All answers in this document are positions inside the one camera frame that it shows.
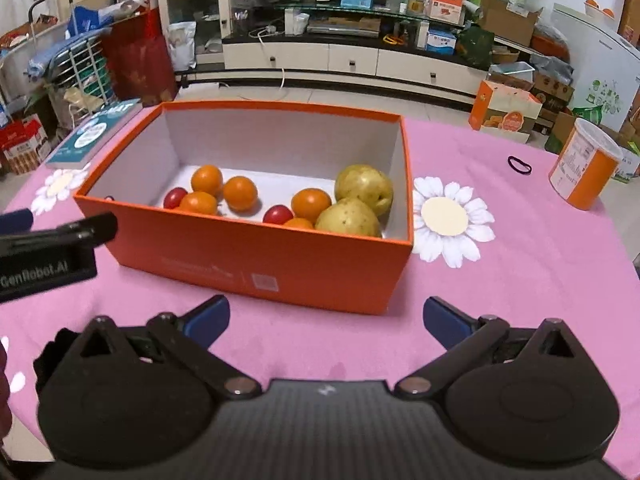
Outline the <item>red white carton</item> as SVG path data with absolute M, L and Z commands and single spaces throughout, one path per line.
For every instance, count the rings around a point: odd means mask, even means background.
M 36 170 L 51 153 L 51 144 L 36 114 L 1 129 L 1 155 L 14 174 Z

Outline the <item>yellow-green passion fruit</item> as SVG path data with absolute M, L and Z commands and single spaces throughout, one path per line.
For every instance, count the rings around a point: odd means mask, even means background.
M 338 174 L 334 195 L 336 200 L 358 198 L 378 217 L 383 217 L 393 205 L 393 182 L 384 172 L 370 165 L 350 165 Z
M 314 227 L 323 232 L 381 237 L 378 217 L 359 198 L 347 197 L 322 211 Z

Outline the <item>orange white canister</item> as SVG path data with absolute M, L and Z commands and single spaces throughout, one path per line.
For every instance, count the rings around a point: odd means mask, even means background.
M 622 148 L 600 127 L 576 118 L 549 182 L 570 206 L 589 210 L 623 158 Z

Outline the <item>pink flowered tablecloth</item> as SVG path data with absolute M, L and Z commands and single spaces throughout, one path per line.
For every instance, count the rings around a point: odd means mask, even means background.
M 549 182 L 547 152 L 458 127 L 402 118 L 408 136 L 413 245 L 385 312 L 332 311 L 221 292 L 120 264 L 110 244 L 96 251 L 95 278 L 7 302 L 2 350 L 12 413 L 36 429 L 32 363 L 62 328 L 98 315 L 120 326 L 163 311 L 184 313 L 224 294 L 231 321 L 212 350 L 266 384 L 274 378 L 384 379 L 390 384 L 442 352 L 425 330 L 424 301 L 437 296 L 472 315 L 516 327 L 560 318 L 577 336 L 620 404 L 606 451 L 622 474 L 639 472 L 639 280 L 601 204 L 580 210 Z M 12 202 L 35 228 L 86 216 L 75 195 L 94 164 L 38 169 Z

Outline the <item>red cherry tomato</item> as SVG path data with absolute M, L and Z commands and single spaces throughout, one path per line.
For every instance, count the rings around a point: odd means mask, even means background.
M 180 206 L 182 200 L 189 194 L 185 188 L 172 188 L 166 193 L 163 199 L 163 207 L 165 209 L 176 209 Z
M 262 222 L 284 226 L 286 222 L 294 219 L 292 210 L 284 205 L 274 205 L 270 207 L 262 217 Z

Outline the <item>orange cardboard box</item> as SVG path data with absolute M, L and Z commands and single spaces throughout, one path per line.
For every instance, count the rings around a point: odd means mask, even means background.
M 392 182 L 379 236 L 296 230 L 265 222 L 306 188 L 332 193 L 338 174 L 366 164 Z M 167 209 L 201 166 L 251 180 L 237 211 Z M 110 252 L 123 266 L 221 292 L 332 311 L 387 309 L 413 245 L 408 136 L 396 114 L 277 101 L 182 101 L 142 113 L 96 162 L 75 200 L 86 216 L 111 212 Z

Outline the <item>kumquat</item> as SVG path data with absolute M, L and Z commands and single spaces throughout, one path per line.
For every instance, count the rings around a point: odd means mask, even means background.
M 218 202 L 215 196 L 206 192 L 192 192 L 183 196 L 178 208 L 192 214 L 206 214 L 216 216 L 218 214 Z
M 296 230 L 313 230 L 314 224 L 305 218 L 292 218 L 285 222 L 284 226 Z
M 191 177 L 193 192 L 203 192 L 218 196 L 224 187 L 224 177 L 220 169 L 213 165 L 204 165 L 194 171 Z
M 244 212 L 254 208 L 258 201 L 258 191 L 255 183 L 248 177 L 236 176 L 224 184 L 222 197 L 230 209 Z
M 304 188 L 291 200 L 291 209 L 296 218 L 315 224 L 320 214 L 332 206 L 331 197 L 321 188 Z

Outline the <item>red paper bag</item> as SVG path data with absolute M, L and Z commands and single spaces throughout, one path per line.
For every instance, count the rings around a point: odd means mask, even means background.
M 155 106 L 175 99 L 176 77 L 157 9 L 114 23 L 102 47 L 119 101 Z

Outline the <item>white TV cabinet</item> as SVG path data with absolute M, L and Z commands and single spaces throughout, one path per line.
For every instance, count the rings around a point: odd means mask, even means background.
M 242 42 L 224 45 L 224 68 L 257 78 L 330 82 L 408 92 L 469 103 L 484 70 L 454 61 L 390 49 L 313 44 L 312 42 Z

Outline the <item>white fridge with green print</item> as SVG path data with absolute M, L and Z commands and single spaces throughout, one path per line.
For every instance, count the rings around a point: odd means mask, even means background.
M 566 38 L 574 68 L 568 108 L 597 108 L 598 124 L 620 131 L 639 89 L 639 51 L 608 26 L 559 3 L 551 23 Z

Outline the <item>orange fruit carton on floor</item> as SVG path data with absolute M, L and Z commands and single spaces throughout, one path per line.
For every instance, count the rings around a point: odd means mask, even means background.
M 491 80 L 480 83 L 469 117 L 475 131 L 526 144 L 542 109 L 529 91 Z

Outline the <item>kumquat top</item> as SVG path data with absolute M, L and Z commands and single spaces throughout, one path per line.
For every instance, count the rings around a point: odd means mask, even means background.
M 191 177 L 193 192 L 203 192 L 218 196 L 224 187 L 224 177 L 220 169 L 213 165 L 204 165 L 194 171 Z

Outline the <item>white glass door cabinet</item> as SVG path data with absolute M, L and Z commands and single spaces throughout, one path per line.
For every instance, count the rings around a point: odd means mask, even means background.
M 231 0 L 158 0 L 160 22 L 168 34 L 170 25 L 194 22 L 195 61 L 222 64 L 222 40 L 232 33 Z

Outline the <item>teal book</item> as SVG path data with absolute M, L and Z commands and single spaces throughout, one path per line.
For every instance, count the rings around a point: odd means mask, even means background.
M 102 108 L 74 129 L 46 160 L 52 169 L 82 169 L 134 116 L 142 110 L 139 99 Z

